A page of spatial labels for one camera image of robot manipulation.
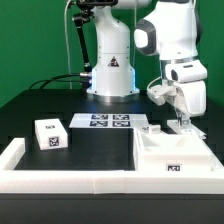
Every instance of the black table surface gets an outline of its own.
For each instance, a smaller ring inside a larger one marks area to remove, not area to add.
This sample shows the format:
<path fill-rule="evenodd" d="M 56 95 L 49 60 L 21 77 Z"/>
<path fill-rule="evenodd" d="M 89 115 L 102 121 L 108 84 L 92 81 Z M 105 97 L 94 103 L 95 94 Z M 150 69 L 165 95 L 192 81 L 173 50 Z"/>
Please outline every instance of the black table surface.
<path fill-rule="evenodd" d="M 192 123 L 207 134 L 206 144 L 221 161 L 223 112 L 208 99 L 206 113 L 192 118 Z M 16 168 L 19 170 L 134 169 L 131 129 L 70 129 L 75 113 L 146 114 L 149 123 L 160 124 L 168 133 L 172 131 L 166 120 L 175 119 L 170 105 L 158 107 L 144 93 L 132 102 L 103 103 L 87 99 L 79 90 L 27 90 L 0 109 L 0 153 L 13 138 L 22 137 L 26 139 L 26 153 Z M 69 139 L 68 149 L 53 157 L 51 152 L 39 153 L 34 131 L 35 120 L 51 118 L 61 120 Z M 94 143 L 99 137 L 104 140 Z M 93 144 L 101 148 L 101 157 L 94 152 L 86 156 Z M 111 146 L 106 152 L 105 144 Z M 74 145 L 77 150 L 72 157 Z M 223 223 L 223 199 L 223 195 L 0 194 L 0 223 Z"/>

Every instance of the qr code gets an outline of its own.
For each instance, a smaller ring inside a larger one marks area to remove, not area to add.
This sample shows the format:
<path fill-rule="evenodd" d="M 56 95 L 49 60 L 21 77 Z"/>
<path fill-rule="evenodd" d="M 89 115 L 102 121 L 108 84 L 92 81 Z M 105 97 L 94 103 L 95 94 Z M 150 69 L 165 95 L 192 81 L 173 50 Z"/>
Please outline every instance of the qr code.
<path fill-rule="evenodd" d="M 116 114 L 113 115 L 114 120 L 130 120 L 130 116 L 126 114 Z"/>
<path fill-rule="evenodd" d="M 59 146 L 59 137 L 51 137 L 49 138 L 50 147 Z"/>
<path fill-rule="evenodd" d="M 91 121 L 90 126 L 91 127 L 107 127 L 108 121 Z"/>
<path fill-rule="evenodd" d="M 108 120 L 108 115 L 107 114 L 93 114 L 91 119 L 92 120 Z"/>
<path fill-rule="evenodd" d="M 131 127 L 130 121 L 113 121 L 113 127 L 122 128 L 122 127 Z"/>

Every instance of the warning label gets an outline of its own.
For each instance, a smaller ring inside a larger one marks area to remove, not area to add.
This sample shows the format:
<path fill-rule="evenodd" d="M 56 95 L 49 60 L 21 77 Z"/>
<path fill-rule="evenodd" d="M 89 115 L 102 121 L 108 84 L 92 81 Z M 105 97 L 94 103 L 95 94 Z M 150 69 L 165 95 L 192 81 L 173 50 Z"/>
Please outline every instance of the warning label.
<path fill-rule="evenodd" d="M 108 65 L 109 67 L 119 67 L 119 64 L 117 62 L 117 59 L 113 57 Z"/>

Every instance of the small white block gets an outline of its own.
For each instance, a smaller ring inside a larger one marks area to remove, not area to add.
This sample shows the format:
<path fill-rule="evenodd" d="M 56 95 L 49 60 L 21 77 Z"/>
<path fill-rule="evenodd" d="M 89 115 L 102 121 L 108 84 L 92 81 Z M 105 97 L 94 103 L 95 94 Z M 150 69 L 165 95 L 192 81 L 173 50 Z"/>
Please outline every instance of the small white block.
<path fill-rule="evenodd" d="M 35 133 L 41 150 L 68 147 L 68 135 L 59 119 L 36 120 Z"/>
<path fill-rule="evenodd" d="M 160 125 L 149 125 L 149 134 L 159 134 L 161 132 Z"/>

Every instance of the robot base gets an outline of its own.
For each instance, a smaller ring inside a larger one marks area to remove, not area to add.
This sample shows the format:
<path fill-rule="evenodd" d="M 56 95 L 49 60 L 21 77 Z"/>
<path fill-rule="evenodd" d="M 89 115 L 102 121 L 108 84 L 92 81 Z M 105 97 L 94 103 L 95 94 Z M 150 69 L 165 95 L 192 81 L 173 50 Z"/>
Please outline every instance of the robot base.
<path fill-rule="evenodd" d="M 129 101 L 138 99 L 139 90 L 124 96 L 104 96 L 104 95 L 98 95 L 96 93 L 87 92 L 87 97 L 89 99 L 93 99 L 93 100 L 97 100 L 101 102 L 107 102 L 107 103 L 124 103 L 124 102 L 129 102 Z"/>

